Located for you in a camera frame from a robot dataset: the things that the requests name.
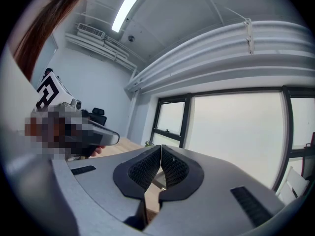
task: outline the black vent slot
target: black vent slot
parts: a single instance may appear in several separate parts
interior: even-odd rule
[[[166,188],[170,188],[180,183],[189,173],[187,163],[164,149],[162,149],[161,166],[165,174]]]
[[[152,153],[140,162],[134,164],[128,171],[128,176],[147,190],[156,176],[160,167],[161,155],[159,152]]]
[[[71,172],[74,175],[79,175],[79,174],[86,173],[86,172],[93,171],[93,170],[96,170],[96,168],[92,165],[89,165],[89,166],[73,169],[73,170],[71,170]]]
[[[266,208],[245,187],[231,189],[231,192],[255,227],[272,218]]]

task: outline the air conditioner vent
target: air conditioner vent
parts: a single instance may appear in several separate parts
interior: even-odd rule
[[[95,29],[91,26],[84,25],[82,23],[79,23],[78,30],[79,30],[79,32],[93,36],[97,39],[103,39],[105,36],[105,33],[103,31]]]

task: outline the black office chair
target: black office chair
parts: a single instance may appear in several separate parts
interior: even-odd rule
[[[93,108],[92,113],[90,113],[90,118],[92,121],[104,126],[107,120],[107,117],[104,116],[104,114],[105,112],[103,109]]]

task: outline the ceiling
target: ceiling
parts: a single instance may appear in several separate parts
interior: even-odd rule
[[[128,21],[116,33],[111,27],[123,1],[84,0],[76,12],[85,12],[87,16],[78,16],[76,21],[104,31],[137,53],[144,62],[136,57],[130,61],[140,70],[197,35],[244,21],[228,9],[252,21],[284,20],[304,25],[289,0],[138,0],[127,16]],[[129,42],[130,35],[134,42]]]

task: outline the ceiling bracket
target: ceiling bracket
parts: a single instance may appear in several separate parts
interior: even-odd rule
[[[249,48],[249,53],[254,54],[254,38],[252,35],[252,21],[250,18],[246,18],[246,21],[243,22],[246,26],[246,31],[247,31],[247,43],[248,43],[248,48]]]

